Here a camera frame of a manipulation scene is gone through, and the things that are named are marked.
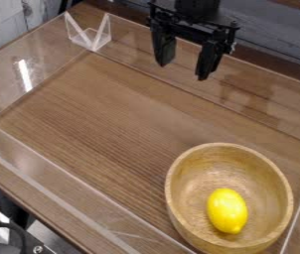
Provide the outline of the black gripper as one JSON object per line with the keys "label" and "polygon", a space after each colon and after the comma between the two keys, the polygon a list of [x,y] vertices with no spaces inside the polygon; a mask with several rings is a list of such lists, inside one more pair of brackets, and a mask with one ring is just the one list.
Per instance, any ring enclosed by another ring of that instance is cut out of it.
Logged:
{"label": "black gripper", "polygon": [[156,61],[165,66],[176,57],[177,39],[203,45],[196,75],[209,78],[223,54],[231,54],[236,45],[239,22],[222,10],[223,0],[151,0],[149,28]]}

